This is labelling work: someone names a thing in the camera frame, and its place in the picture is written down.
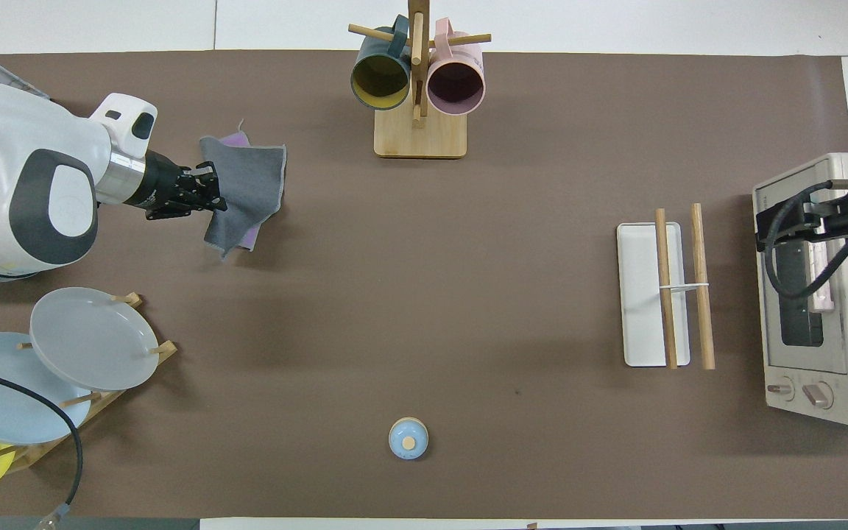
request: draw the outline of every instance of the wooden mug stand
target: wooden mug stand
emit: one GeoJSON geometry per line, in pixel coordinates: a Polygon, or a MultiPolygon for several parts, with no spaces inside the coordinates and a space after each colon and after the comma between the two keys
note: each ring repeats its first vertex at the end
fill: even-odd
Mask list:
{"type": "MultiPolygon", "coordinates": [[[[375,154],[383,158],[462,158],[467,154],[467,117],[428,112],[424,86],[431,61],[430,0],[408,0],[411,22],[411,90],[403,104],[375,111],[375,154]]],[[[391,41],[392,35],[349,24],[349,31],[391,41]]],[[[450,39],[450,44],[489,43],[492,35],[470,35],[450,39]]]]}
{"type": "MultiPolygon", "coordinates": [[[[140,298],[135,292],[131,292],[125,296],[111,296],[110,299],[113,301],[125,302],[130,305],[131,308],[137,308],[142,304],[142,298],[140,298]]],[[[31,347],[32,345],[28,342],[22,342],[16,345],[16,348],[19,350],[31,347]]],[[[178,349],[175,347],[174,342],[166,340],[162,344],[159,344],[158,348],[152,348],[149,353],[157,353],[159,355],[159,364],[162,364],[168,358],[171,358],[172,354],[177,351],[178,349]]],[[[96,416],[103,409],[106,409],[108,405],[113,403],[115,399],[120,397],[122,393],[126,391],[127,390],[117,390],[117,392],[91,392],[89,395],[64,400],[64,402],[58,403],[58,406],[64,409],[65,407],[84,403],[85,400],[89,400],[91,402],[91,410],[87,413],[87,417],[84,418],[83,422],[81,422],[81,426],[84,426],[84,423],[90,422],[91,418],[96,416]]],[[[52,440],[51,442],[36,443],[34,445],[11,445],[0,449],[0,456],[7,455],[8,453],[15,453],[16,455],[13,459],[13,463],[6,473],[14,473],[18,472],[18,470],[27,469],[37,462],[37,460],[40,460],[41,457],[47,455],[51,449],[54,449],[54,447],[57,447],[58,444],[64,442],[64,439],[67,439],[69,436],[71,436],[71,434],[67,433],[66,436],[52,440]]]]}

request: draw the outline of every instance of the oven window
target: oven window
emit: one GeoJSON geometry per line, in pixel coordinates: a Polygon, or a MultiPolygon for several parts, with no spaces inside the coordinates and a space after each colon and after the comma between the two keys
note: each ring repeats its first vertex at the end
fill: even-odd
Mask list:
{"type": "MultiPolygon", "coordinates": [[[[788,289],[803,289],[807,279],[807,242],[797,241],[774,248],[777,277],[788,289]]],[[[787,346],[817,347],[824,343],[824,321],[820,313],[807,310],[807,298],[778,297],[780,336],[787,346]]]]}

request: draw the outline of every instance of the brown table mat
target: brown table mat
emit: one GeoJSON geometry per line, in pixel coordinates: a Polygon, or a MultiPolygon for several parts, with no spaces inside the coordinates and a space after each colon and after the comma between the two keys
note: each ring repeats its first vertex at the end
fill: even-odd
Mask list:
{"type": "MultiPolygon", "coordinates": [[[[0,330],[90,286],[144,294],[181,348],[85,427],[75,514],[848,517],[848,427],[764,403],[749,195],[848,151],[838,58],[488,54],[458,161],[374,156],[353,52],[0,61],[78,114],[151,101],[181,164],[242,118],[289,147],[252,254],[219,262],[207,214],[103,207],[84,259],[0,285],[0,330]],[[626,368],[616,225],[691,202],[719,370],[626,368]],[[417,462],[386,445],[405,415],[417,462]]],[[[0,515],[47,513],[73,469],[65,444],[7,476],[0,515]]]]}

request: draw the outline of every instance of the mug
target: mug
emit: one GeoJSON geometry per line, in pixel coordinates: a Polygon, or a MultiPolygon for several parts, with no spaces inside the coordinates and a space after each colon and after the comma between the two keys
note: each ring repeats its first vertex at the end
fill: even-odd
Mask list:
{"type": "Polygon", "coordinates": [[[431,66],[427,73],[427,100],[444,114],[460,116],[480,107],[486,91],[482,49],[480,44],[451,46],[448,39],[465,37],[467,33],[454,32],[451,20],[437,21],[431,66]]]}
{"type": "Polygon", "coordinates": [[[408,17],[397,15],[394,26],[377,28],[394,35],[388,41],[365,37],[351,85],[359,101],[374,110],[389,110],[403,103],[411,84],[411,51],[407,46],[408,17]]]}

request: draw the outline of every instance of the mug rack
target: mug rack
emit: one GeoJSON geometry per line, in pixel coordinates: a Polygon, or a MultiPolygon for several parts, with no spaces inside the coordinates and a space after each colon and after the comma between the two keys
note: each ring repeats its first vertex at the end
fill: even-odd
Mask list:
{"type": "MultiPolygon", "coordinates": [[[[375,154],[383,158],[462,158],[467,154],[467,117],[443,112],[428,112],[427,80],[431,48],[430,0],[408,0],[411,32],[410,97],[391,110],[375,111],[375,154]]],[[[366,37],[391,41],[392,35],[367,27],[349,24],[349,31],[366,37]]],[[[492,35],[484,33],[451,38],[450,45],[490,43],[492,35]]]]}

